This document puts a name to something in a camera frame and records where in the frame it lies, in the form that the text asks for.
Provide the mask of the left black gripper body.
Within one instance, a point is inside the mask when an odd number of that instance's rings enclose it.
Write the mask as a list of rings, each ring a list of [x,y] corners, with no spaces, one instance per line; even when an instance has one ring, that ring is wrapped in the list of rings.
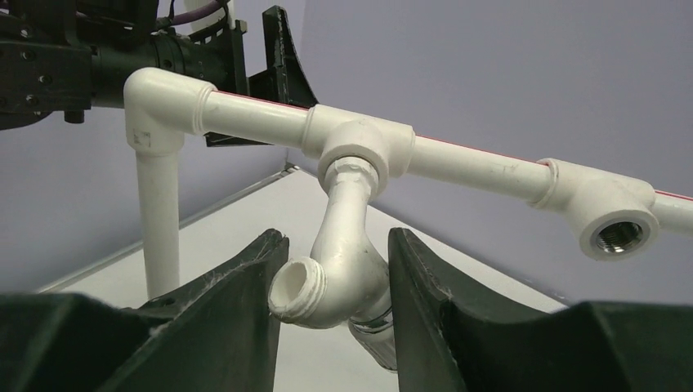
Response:
[[[211,82],[222,91],[249,94],[244,58],[244,29],[241,20],[232,28],[221,19],[190,35],[193,44],[192,76]]]

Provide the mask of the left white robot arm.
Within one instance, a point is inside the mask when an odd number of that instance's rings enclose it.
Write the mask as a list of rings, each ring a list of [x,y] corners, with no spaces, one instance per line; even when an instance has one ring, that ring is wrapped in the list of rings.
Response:
[[[266,69],[248,75],[246,24],[231,1],[191,1],[158,13],[156,1],[4,1],[1,4],[1,128],[63,113],[81,124],[95,107],[122,108],[136,70],[164,69],[221,91],[310,108],[286,10],[262,13]]]

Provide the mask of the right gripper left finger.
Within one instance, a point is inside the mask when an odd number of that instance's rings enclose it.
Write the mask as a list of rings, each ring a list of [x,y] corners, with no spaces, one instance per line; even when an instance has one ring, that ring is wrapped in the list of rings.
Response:
[[[267,295],[289,240],[237,256],[139,308],[79,293],[1,297],[4,391],[271,391],[279,322]]]

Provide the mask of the white plastic water faucet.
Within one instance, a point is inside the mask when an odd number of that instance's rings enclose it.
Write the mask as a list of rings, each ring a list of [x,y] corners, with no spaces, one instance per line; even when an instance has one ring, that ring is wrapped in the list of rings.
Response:
[[[325,174],[328,204],[309,256],[291,258],[274,276],[267,304],[281,322],[310,329],[347,324],[386,370],[397,369],[387,262],[365,230],[378,185],[362,158],[339,158]]]

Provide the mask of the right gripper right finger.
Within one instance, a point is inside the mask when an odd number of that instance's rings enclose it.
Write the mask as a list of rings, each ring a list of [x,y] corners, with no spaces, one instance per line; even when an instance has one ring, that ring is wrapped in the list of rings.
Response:
[[[402,391],[689,391],[692,309],[584,301],[545,313],[479,283],[408,229],[388,235]]]

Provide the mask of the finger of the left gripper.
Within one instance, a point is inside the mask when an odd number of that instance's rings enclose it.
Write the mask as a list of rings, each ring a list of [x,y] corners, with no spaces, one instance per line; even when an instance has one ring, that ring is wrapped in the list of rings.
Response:
[[[230,20],[230,8],[221,19]],[[246,70],[249,94],[241,96],[303,109],[317,105],[318,99],[298,58],[286,10],[273,6],[263,11],[262,29],[266,69],[252,76]]]

